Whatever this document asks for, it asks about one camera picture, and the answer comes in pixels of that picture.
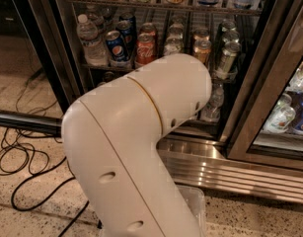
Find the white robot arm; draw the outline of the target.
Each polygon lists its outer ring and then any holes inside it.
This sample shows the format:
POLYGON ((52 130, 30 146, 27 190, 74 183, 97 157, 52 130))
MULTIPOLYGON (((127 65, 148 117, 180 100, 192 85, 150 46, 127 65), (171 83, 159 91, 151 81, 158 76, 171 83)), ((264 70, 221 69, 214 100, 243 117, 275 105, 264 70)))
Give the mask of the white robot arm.
POLYGON ((201 237, 158 141, 208 102, 207 68, 187 54, 157 59, 76 100, 61 136, 104 237, 201 237))

